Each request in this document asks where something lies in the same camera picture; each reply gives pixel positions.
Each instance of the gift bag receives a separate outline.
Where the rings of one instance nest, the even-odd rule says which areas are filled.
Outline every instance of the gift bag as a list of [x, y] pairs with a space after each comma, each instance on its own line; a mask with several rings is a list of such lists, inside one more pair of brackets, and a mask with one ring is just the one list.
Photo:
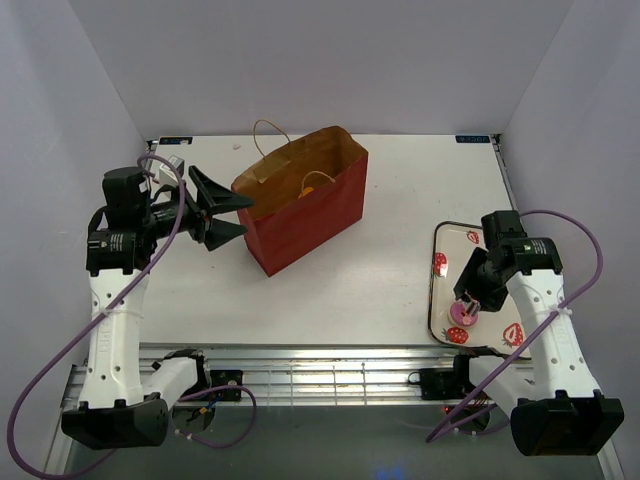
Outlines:
[[[255, 136], [261, 121], [288, 143], [264, 155]], [[253, 138], [262, 159], [231, 188], [254, 201], [238, 218], [247, 248], [272, 276], [362, 218], [368, 152], [340, 127], [291, 141], [258, 120]]]

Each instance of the strawberry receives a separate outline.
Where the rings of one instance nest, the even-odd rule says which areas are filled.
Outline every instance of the strawberry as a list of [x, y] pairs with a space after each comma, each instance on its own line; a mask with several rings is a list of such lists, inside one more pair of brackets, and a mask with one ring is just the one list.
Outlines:
[[463, 344], [469, 340], [469, 334], [459, 327], [451, 327], [449, 330], [442, 329], [444, 339], [451, 343]]
[[467, 238], [471, 241], [471, 243], [474, 243], [476, 245], [480, 243], [480, 236], [473, 230], [469, 230], [467, 232]]
[[522, 327], [519, 323], [512, 323], [502, 333], [502, 343], [509, 348], [519, 347], [523, 340], [524, 335], [522, 335]]
[[447, 256], [444, 253], [436, 253], [433, 258], [433, 271], [439, 277], [445, 277], [447, 275], [447, 269], [449, 264], [447, 263]]

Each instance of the white wall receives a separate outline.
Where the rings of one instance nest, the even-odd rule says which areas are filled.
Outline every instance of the white wall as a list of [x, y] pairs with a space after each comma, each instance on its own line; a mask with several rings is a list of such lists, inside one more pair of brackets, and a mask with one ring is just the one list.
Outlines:
[[[552, 208], [590, 226], [605, 270], [574, 307], [585, 356], [627, 418], [615, 435], [626, 477], [640, 478], [640, 3], [576, 0], [504, 133], [518, 207]], [[579, 233], [537, 219], [559, 240], [569, 289], [593, 271]]]
[[[102, 174], [144, 143], [66, 0], [0, 2], [0, 418], [89, 319], [86, 225]], [[77, 351], [76, 359], [82, 358]], [[44, 464], [71, 359], [26, 402], [18, 446]], [[23, 478], [0, 446], [0, 476]]]
[[501, 132], [572, 0], [71, 0], [146, 139]]

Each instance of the bag handle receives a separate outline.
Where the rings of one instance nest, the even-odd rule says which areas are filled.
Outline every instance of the bag handle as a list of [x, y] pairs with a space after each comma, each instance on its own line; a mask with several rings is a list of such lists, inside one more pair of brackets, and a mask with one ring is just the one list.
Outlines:
[[260, 152], [260, 155], [262, 155], [262, 159], [264, 160], [264, 157], [266, 157], [266, 155], [264, 154], [264, 152], [262, 151], [262, 149], [260, 148], [260, 145], [258, 145], [258, 139], [256, 138], [256, 127], [258, 126], [258, 124], [260, 122], [265, 122], [268, 123], [269, 125], [271, 125], [273, 128], [275, 128], [276, 130], [278, 130], [281, 134], [283, 134], [285, 137], [287, 137], [287, 142], [291, 143], [291, 139], [289, 138], [289, 135], [287, 135], [284, 130], [282, 130], [280, 127], [278, 127], [275, 123], [270, 122], [269, 120], [267, 120], [266, 118], [259, 118], [258, 120], [256, 120], [256, 123], [253, 124], [253, 143], [255, 143], [256, 148], [258, 149], [258, 151]]
[[309, 177], [309, 175], [322, 175], [323, 177], [328, 178], [329, 180], [331, 180], [331, 183], [336, 183], [336, 179], [333, 178], [331, 175], [327, 175], [324, 172], [321, 172], [319, 170], [311, 170], [309, 173], [307, 173], [303, 178], [302, 178], [302, 182], [300, 183], [300, 195], [298, 195], [298, 198], [303, 197], [304, 196], [304, 183], [307, 181], [307, 178]]

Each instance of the white table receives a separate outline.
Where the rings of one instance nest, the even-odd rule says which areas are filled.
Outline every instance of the white table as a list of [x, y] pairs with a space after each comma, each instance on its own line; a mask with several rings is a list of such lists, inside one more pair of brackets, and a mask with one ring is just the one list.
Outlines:
[[[429, 345], [433, 233], [510, 208], [491, 144], [453, 136], [355, 135], [369, 151], [363, 219], [268, 278], [236, 239], [208, 253], [179, 235], [153, 270], [141, 341], [298, 346]], [[265, 151], [284, 138], [262, 136]], [[251, 136], [160, 145], [229, 186], [259, 159]], [[221, 218], [237, 221], [235, 214]]]

